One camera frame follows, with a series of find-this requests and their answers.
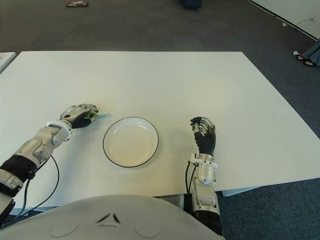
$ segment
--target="robotic arm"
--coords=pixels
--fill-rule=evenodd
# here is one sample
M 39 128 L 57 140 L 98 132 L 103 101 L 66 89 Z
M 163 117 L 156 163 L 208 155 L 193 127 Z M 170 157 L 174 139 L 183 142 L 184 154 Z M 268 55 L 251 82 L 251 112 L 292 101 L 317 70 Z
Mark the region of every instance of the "robotic arm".
M 198 156 L 191 155 L 190 163 L 195 166 L 192 177 L 192 215 L 208 228 L 222 236 L 220 211 L 215 193 L 216 170 L 214 150 L 216 146 L 216 127 L 206 117 L 191 120 Z
M 13 197 L 22 189 L 24 182 L 33 179 L 36 170 L 54 149 L 70 139 L 71 129 L 90 125 L 97 112 L 97 107 L 92 104 L 69 107 L 58 121 L 48 122 L 0 166 L 0 225 L 15 206 Z

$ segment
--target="black cable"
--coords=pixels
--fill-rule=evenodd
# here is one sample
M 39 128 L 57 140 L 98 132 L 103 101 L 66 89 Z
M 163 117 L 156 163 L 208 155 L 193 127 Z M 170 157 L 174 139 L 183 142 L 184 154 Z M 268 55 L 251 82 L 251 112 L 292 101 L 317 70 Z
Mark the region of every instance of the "black cable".
M 190 166 L 190 161 L 188 161 L 188 166 L 186 166 L 185 176 L 184 176 L 186 194 L 188 194 L 188 195 L 189 195 L 189 189 L 188 189 L 188 169 L 189 169 L 189 166 Z
M 48 160 L 49 160 L 49 158 L 48 158 L 47 160 L 45 160 L 45 161 L 43 162 L 43 164 L 33 172 L 33 174 L 35 174 L 36 172 L 38 172 L 38 171 L 48 162 Z M 22 213 L 24 212 L 24 210 L 26 209 L 27 194 L 28 194 L 28 187 L 29 187 L 30 181 L 31 181 L 31 179 L 28 179 L 28 181 L 26 182 L 25 188 L 24 188 L 23 205 L 22 205 L 22 208 L 21 208 L 20 212 L 19 212 L 12 220 L 10 220 L 10 221 L 8 221 L 8 222 L 5 222 L 5 223 L 3 224 L 3 226 L 7 226 L 7 225 L 9 225 L 10 223 L 12 223 L 12 222 L 14 222 L 15 220 L 17 220 L 18 218 L 20 218 L 20 217 L 21 217 L 21 214 L 22 214 Z
M 27 193 L 28 193 L 29 183 L 30 183 L 30 179 L 28 179 L 28 181 L 26 182 L 25 188 L 24 188 L 23 205 L 22 205 L 20 212 L 12 220 L 10 220 L 8 222 L 8 224 L 17 220 L 21 216 L 21 214 L 24 212 L 24 210 L 26 208 L 26 204 L 27 204 Z
M 26 214 L 30 213 L 31 211 L 35 210 L 35 209 L 38 208 L 40 205 L 42 205 L 43 203 L 45 203 L 49 198 L 51 198 L 51 196 L 55 193 L 55 191 L 56 191 L 56 189 L 57 189 L 57 187 L 58 187 L 59 179 L 60 179 L 59 167 L 58 167 L 58 164 L 57 164 L 55 158 L 54 158 L 52 155 L 51 155 L 50 157 L 53 159 L 54 164 L 55 164 L 55 166 L 56 166 L 56 171 L 57 171 L 57 180 L 56 180 L 55 187 L 54 187 L 52 193 L 51 193 L 44 201 L 42 201 L 41 203 L 39 203 L 39 204 L 38 204 L 37 206 L 35 206 L 34 208 L 32 208 L 32 209 L 30 209 L 29 211 L 27 211 L 27 212 L 25 212 L 24 214 L 22 214 L 21 217 L 22 217 L 22 216 L 25 216 Z
M 194 177 L 195 171 L 196 171 L 196 165 L 194 165 L 194 169 L 193 169 L 193 171 L 192 171 L 191 178 L 190 178 L 190 183 L 189 183 L 189 194 L 190 194 L 190 190 L 191 190 L 190 188 L 191 188 L 192 178 Z
M 195 174 L 195 171 L 196 171 L 196 165 L 194 165 L 194 169 L 192 171 L 192 174 L 191 174 L 191 178 L 190 178 L 190 183 L 189 183 L 189 194 L 188 194 L 188 199 L 189 199 L 189 213 L 192 214 L 192 195 L 190 193 L 190 190 L 191 190 L 191 183 L 192 183 L 192 179 L 194 178 L 194 174 Z

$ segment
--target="white table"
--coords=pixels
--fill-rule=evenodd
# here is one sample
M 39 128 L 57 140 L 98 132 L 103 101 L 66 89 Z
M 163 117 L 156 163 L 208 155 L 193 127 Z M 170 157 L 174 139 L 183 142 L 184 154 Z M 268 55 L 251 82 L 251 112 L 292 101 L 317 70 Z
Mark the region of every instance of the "white table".
M 15 52 L 0 52 L 0 73 L 15 56 Z
M 93 103 L 111 113 L 53 156 L 56 193 L 43 206 L 107 194 L 185 193 L 185 168 L 197 152 L 189 120 L 216 125 L 216 190 L 320 177 L 320 140 L 241 52 L 22 52 L 0 75 L 0 159 L 70 105 Z M 154 157 L 137 168 L 110 162 L 102 140 L 124 117 L 149 120 L 159 134 Z M 37 173 L 27 207 L 56 183 L 52 161 Z M 22 205 L 23 192 L 17 196 Z

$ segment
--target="wall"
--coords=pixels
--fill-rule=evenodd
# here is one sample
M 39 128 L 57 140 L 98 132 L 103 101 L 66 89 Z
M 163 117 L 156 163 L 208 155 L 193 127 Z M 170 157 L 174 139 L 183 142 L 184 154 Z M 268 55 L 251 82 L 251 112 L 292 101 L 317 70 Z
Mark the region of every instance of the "wall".
M 320 38 L 320 0 L 252 0 L 262 7 L 274 12 L 285 20 L 298 24 L 298 27 Z

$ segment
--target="robot finger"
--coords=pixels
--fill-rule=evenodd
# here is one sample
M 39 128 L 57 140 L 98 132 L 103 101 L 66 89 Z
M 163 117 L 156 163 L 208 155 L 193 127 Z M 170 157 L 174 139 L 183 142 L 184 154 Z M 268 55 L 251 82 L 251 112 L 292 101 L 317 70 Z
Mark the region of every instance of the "robot finger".
M 200 123 L 201 119 L 202 119 L 202 116 L 197 116 L 192 118 L 190 121 L 191 121 L 191 124 L 196 124 L 196 123 Z

